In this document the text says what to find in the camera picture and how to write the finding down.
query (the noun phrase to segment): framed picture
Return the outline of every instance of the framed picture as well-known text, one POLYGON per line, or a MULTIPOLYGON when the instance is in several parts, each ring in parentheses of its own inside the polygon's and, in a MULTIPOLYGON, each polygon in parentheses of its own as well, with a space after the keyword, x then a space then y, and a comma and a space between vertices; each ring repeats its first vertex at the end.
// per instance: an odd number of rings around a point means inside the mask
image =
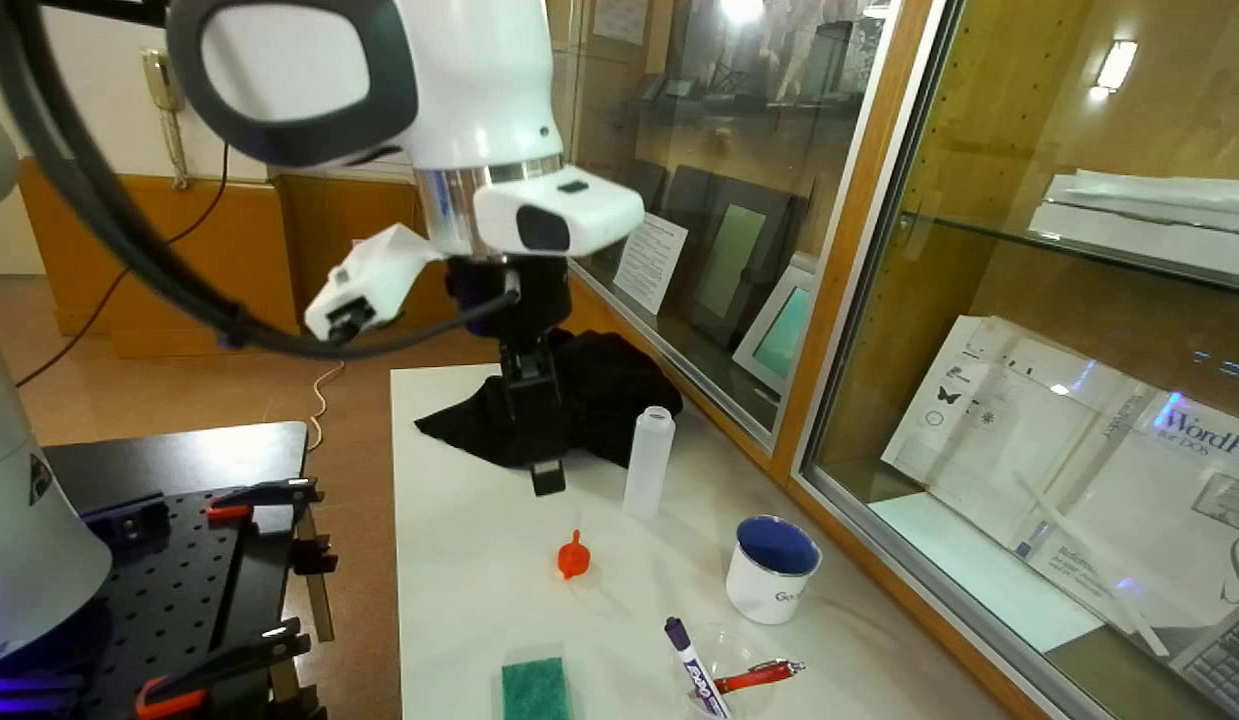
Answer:
POLYGON ((814 291, 815 259, 798 252, 735 348, 733 363, 773 392, 782 393, 788 383, 814 291))
POLYGON ((776 281, 789 240, 793 197, 760 183, 719 177, 686 284, 686 320, 719 346, 738 342, 743 315, 776 281))

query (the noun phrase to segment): red pen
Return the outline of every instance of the red pen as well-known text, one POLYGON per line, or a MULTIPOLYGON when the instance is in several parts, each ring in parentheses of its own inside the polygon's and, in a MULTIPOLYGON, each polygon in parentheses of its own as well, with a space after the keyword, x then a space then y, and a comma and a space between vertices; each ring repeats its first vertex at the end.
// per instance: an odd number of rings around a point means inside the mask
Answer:
POLYGON ((805 668, 805 662, 788 662, 781 657, 778 661, 762 662, 761 665, 752 665, 747 673, 743 673, 742 675, 731 675, 730 678, 716 679, 716 691, 725 694, 730 691, 742 691, 743 688, 751 688, 753 685, 778 683, 779 680, 792 678, 805 668))

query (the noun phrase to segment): glass pane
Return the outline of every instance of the glass pane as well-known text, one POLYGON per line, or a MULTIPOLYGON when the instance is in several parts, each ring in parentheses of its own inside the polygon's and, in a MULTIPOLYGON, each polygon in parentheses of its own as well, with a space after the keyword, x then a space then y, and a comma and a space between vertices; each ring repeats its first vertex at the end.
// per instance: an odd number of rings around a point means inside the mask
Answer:
POLYGON ((582 269, 762 439, 805 333, 888 10, 549 2, 570 160, 637 190, 648 214, 582 269))
POLYGON ((812 472, 1111 715, 1239 718, 1239 0, 950 30, 812 472))

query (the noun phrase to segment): white table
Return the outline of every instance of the white table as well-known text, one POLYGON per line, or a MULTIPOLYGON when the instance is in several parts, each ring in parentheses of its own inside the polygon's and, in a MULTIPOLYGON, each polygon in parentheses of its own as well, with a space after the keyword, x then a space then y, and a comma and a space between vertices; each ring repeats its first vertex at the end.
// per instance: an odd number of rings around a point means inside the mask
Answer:
POLYGON ((683 718, 663 625, 724 626, 760 657, 810 669, 776 684, 751 718, 1002 718, 970 677, 686 404, 659 518, 626 516, 624 471, 567 457, 567 491, 536 498, 524 471, 424 436, 414 420, 471 397, 497 366, 392 372, 403 715, 503 718, 501 667, 561 656, 574 720, 683 718), (730 606, 733 528, 774 514, 812 533, 824 564, 788 625, 730 606), (564 582, 558 548, 592 551, 564 582))

